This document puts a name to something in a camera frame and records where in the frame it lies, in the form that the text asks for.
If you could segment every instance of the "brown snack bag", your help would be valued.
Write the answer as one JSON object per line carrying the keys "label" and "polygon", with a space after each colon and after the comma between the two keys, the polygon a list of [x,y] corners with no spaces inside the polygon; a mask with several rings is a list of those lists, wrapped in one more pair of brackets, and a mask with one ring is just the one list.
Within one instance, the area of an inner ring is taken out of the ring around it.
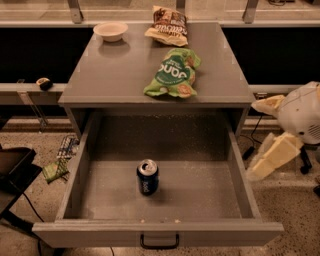
{"label": "brown snack bag", "polygon": [[167,44],[184,46],[187,41],[187,17],[175,10],[154,6],[153,25],[145,32],[145,36]]}

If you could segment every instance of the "chip bag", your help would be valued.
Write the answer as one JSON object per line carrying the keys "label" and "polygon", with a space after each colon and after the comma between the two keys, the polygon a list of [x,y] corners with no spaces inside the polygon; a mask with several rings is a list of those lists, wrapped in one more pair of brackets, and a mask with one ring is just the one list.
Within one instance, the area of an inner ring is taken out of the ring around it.
{"label": "chip bag", "polygon": [[201,60],[193,50],[174,48],[166,54],[151,84],[143,92],[149,96],[169,94],[180,98],[197,95],[192,84],[195,69],[200,64]]}
{"label": "chip bag", "polygon": [[187,41],[187,18],[175,10],[154,6],[153,25],[145,32],[145,36],[167,45],[184,46]]}

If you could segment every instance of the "blue can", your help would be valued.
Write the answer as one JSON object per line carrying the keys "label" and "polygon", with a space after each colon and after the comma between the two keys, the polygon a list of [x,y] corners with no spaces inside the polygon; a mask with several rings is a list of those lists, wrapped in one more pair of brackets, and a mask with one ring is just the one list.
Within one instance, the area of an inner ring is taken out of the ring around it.
{"label": "blue can", "polygon": [[153,194],[159,185],[159,168],[151,159],[144,159],[137,167],[139,190],[141,194]]}

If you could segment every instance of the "white bowl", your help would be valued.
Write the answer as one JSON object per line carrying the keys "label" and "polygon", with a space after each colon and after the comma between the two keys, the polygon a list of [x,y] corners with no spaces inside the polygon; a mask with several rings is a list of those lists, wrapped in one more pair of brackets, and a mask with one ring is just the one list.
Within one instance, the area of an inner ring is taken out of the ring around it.
{"label": "white bowl", "polygon": [[106,22],[96,25],[93,28],[95,34],[102,36],[106,42],[116,42],[122,38],[124,32],[128,30],[128,25],[122,22]]}

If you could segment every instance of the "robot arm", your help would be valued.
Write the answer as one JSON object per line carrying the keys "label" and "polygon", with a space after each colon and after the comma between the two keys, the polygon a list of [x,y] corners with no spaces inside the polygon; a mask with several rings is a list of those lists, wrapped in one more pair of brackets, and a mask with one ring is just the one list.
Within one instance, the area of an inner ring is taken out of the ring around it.
{"label": "robot arm", "polygon": [[263,141],[249,165],[249,180],[267,177],[299,155],[304,143],[320,143],[319,85],[310,82],[292,91],[287,97],[278,95],[252,104],[257,111],[276,117],[285,132],[278,137],[271,133]]}

